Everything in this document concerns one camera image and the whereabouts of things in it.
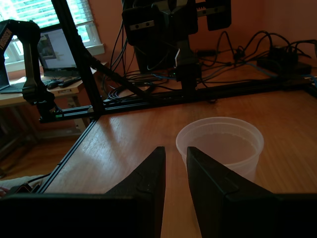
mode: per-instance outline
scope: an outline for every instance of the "metal bracket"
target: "metal bracket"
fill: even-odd
[[[144,29],[144,28],[149,28],[149,27],[153,27],[154,26],[154,21],[146,21],[146,22],[142,22],[139,24],[135,24],[135,25],[131,25],[130,26],[130,30],[131,31],[136,31],[136,30],[140,30],[140,29]]]
[[[218,7],[213,7],[213,8],[207,8],[204,10],[197,11],[197,16],[207,16],[211,14],[216,14],[216,13],[221,13],[226,11],[226,6],[218,6]]]

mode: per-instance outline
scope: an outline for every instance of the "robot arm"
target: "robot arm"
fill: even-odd
[[[16,20],[0,22],[0,70],[5,70],[4,52],[14,35],[21,41],[24,51],[26,82],[22,91],[23,98],[38,107],[41,117],[52,117],[60,109],[54,102],[54,94],[47,91],[41,81],[37,49],[41,33],[36,23]]]

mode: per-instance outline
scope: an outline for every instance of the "translucent plastic cup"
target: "translucent plastic cup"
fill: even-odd
[[[206,118],[184,127],[176,146],[186,165],[188,146],[195,146],[229,169],[254,181],[259,155],[264,147],[261,132],[235,118]]]

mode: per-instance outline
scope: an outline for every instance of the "wooden floor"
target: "wooden floor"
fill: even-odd
[[[0,162],[0,168],[7,170],[16,165],[1,180],[23,176],[46,175],[56,167],[78,139],[77,136],[46,139],[34,146],[20,146]]]

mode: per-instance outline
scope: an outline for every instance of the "person's hand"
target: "person's hand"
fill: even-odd
[[[7,192],[9,192],[8,188],[0,186],[0,197],[4,197]]]

